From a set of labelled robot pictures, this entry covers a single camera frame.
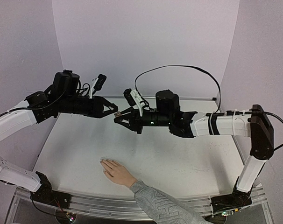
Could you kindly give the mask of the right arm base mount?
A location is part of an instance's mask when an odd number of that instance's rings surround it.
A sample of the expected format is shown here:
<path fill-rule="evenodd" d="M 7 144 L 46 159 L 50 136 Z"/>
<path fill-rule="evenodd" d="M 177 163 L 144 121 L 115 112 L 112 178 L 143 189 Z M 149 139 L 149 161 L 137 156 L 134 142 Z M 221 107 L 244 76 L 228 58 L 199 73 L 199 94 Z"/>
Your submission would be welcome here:
<path fill-rule="evenodd" d="M 212 213 L 214 215 L 241 209 L 251 204 L 251 190 L 242 192 L 238 189 L 233 189 L 230 194 L 214 196 L 211 198 Z"/>

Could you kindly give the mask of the aluminium front rail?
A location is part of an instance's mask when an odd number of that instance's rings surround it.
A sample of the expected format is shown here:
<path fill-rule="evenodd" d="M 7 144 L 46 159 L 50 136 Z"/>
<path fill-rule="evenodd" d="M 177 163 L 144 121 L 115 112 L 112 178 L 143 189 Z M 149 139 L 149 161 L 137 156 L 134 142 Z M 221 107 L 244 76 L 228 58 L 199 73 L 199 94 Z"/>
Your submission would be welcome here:
<path fill-rule="evenodd" d="M 212 213 L 211 198 L 214 196 L 198 196 L 183 198 L 182 202 L 190 206 L 198 214 L 207 216 L 216 216 Z M 218 214 L 223 217 L 248 217 L 251 221 L 261 214 L 261 218 L 257 223 L 272 224 L 274 219 L 272 217 L 269 203 L 267 201 L 264 189 L 262 186 L 256 186 L 251 191 L 252 204 L 241 209 L 235 209 L 226 213 Z M 127 220 L 127 221 L 149 221 L 150 218 L 137 205 L 132 198 L 109 198 L 100 196 L 84 196 L 81 194 L 71 194 L 71 203 L 68 209 L 61 209 L 56 206 L 51 206 L 39 202 L 34 202 L 31 199 L 30 192 L 23 188 L 17 188 L 10 204 L 9 211 L 5 222 L 7 224 L 13 223 L 17 220 L 17 210 L 21 207 L 22 202 L 28 202 L 30 208 L 37 206 L 37 212 L 40 214 L 54 217 L 54 213 L 46 211 L 46 209 L 53 209 L 59 212 L 69 212 L 72 214 L 81 214 L 85 216 Z"/>

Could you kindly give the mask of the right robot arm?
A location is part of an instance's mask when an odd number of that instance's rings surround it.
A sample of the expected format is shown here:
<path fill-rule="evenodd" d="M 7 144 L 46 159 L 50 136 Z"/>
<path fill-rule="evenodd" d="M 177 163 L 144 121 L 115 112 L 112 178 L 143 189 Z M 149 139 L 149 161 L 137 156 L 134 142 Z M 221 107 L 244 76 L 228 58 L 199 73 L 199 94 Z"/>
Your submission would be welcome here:
<path fill-rule="evenodd" d="M 147 101 L 137 90 L 126 89 L 124 97 L 130 107 L 115 114 L 114 122 L 138 134 L 145 126 L 166 126 L 181 138 L 207 135 L 231 135 L 251 138 L 251 150 L 233 195 L 248 194 L 264 164 L 274 154 L 274 128 L 260 105 L 249 111 L 183 112 L 179 96 L 170 90 L 156 93 L 156 108 L 149 109 Z"/>

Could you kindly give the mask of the green nail polish bottle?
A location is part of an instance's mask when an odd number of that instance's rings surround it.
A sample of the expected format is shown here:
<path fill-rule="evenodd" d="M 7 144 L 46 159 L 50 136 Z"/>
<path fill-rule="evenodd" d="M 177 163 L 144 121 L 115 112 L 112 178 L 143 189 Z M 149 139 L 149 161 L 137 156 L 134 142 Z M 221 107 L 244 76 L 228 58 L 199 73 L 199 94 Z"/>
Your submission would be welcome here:
<path fill-rule="evenodd" d="M 121 113 L 120 112 L 116 112 L 114 115 L 115 115 L 115 117 L 119 117 L 119 116 L 121 116 Z"/>

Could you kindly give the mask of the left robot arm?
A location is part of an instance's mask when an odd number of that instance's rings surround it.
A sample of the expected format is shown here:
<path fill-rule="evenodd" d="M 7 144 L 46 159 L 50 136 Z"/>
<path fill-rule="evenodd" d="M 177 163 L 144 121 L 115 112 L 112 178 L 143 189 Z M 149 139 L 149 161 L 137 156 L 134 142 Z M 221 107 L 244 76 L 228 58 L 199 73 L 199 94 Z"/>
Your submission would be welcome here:
<path fill-rule="evenodd" d="M 117 112 L 118 107 L 104 97 L 96 96 L 104 82 L 105 75 L 98 75 L 93 84 L 82 88 L 80 76 L 71 70 L 58 72 L 53 84 L 45 91 L 27 96 L 15 107 L 0 115 L 0 142 L 28 126 L 39 124 L 61 113 L 84 115 L 101 119 Z M 46 175 L 18 167 L 0 156 L 0 181 L 35 193 L 44 203 L 55 200 L 54 191 Z"/>

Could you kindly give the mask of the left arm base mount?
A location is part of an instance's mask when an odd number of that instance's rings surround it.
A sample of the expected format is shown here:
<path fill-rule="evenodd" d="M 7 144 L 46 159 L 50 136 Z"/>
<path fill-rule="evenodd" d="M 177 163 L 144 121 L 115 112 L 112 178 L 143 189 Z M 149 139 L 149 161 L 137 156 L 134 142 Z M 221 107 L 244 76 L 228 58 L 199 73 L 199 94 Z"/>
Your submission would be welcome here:
<path fill-rule="evenodd" d="M 43 183 L 36 192 L 30 192 L 31 199 L 61 209 L 68 209 L 71 203 L 71 194 L 56 191 L 50 184 Z"/>

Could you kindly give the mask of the person's hand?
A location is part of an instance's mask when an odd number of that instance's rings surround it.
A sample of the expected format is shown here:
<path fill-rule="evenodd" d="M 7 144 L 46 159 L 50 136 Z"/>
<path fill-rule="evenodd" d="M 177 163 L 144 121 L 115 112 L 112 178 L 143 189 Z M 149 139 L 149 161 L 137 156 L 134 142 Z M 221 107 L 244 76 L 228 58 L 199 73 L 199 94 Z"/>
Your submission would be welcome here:
<path fill-rule="evenodd" d="M 104 168 L 105 176 L 115 184 L 130 188 L 137 179 L 121 164 L 109 159 L 102 159 L 101 166 Z"/>

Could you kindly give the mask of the grey sleeved forearm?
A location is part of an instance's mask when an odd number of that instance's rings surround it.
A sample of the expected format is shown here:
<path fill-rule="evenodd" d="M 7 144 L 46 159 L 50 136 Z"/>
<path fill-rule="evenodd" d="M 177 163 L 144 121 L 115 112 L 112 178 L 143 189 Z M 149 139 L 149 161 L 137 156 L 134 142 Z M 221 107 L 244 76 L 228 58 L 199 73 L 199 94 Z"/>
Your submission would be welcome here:
<path fill-rule="evenodd" d="M 209 223 L 189 206 L 143 181 L 134 183 L 130 190 L 138 206 L 157 224 Z"/>

